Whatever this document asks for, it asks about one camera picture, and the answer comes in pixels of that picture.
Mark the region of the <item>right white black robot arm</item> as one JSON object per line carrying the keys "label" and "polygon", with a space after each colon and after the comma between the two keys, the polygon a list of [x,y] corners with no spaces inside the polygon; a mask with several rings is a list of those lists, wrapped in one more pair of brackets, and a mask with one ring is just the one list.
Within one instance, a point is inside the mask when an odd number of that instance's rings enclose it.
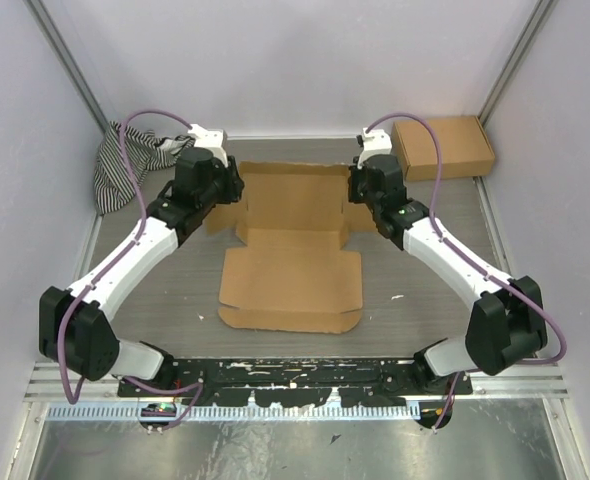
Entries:
{"label": "right white black robot arm", "polygon": [[494,376],[533,357],[548,343],[539,285],[484,263],[408,196],[395,156],[376,154],[349,168],[348,199],[365,205],[378,233],[439,276],[469,311],[464,334],[440,340],[413,356],[417,387],[437,394],[452,374]]}

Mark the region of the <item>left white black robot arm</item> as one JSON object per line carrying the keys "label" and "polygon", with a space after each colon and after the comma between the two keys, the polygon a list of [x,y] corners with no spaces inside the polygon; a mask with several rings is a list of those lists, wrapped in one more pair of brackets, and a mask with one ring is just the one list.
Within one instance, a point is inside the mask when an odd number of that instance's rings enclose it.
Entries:
{"label": "left white black robot arm", "polygon": [[176,395],[171,354],[140,341],[122,340],[111,326],[135,287],[172,255],[218,205],[236,203],[244,183],[235,159],[220,147],[181,152],[174,177],[134,230],[100,264],[65,289],[48,288],[39,300],[38,350],[70,372],[96,381],[122,377],[151,395]]}

